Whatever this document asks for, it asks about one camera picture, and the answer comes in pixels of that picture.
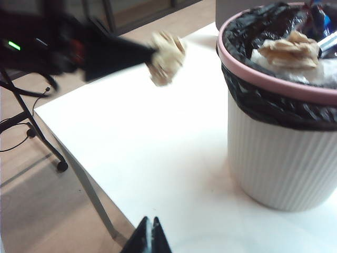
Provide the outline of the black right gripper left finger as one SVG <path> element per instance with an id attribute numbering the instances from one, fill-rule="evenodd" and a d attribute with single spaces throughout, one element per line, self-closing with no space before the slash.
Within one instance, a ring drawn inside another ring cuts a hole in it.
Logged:
<path id="1" fill-rule="evenodd" d="M 123 253 L 152 252 L 152 223 L 144 217 L 122 249 Z"/>

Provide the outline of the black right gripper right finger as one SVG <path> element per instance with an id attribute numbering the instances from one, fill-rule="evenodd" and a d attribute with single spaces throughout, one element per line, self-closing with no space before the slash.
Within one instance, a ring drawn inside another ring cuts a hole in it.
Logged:
<path id="1" fill-rule="evenodd" d="M 152 252 L 153 253 L 172 253 L 158 217 L 155 217 L 153 220 Z"/>

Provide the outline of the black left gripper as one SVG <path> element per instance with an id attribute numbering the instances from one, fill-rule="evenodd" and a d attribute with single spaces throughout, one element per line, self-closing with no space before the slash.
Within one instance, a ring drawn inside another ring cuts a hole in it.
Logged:
<path id="1" fill-rule="evenodd" d="M 79 22 L 69 15 L 52 17 L 52 72 L 84 69 L 86 82 L 142 63 L 149 63 L 156 49 L 110 34 L 98 25 Z"/>

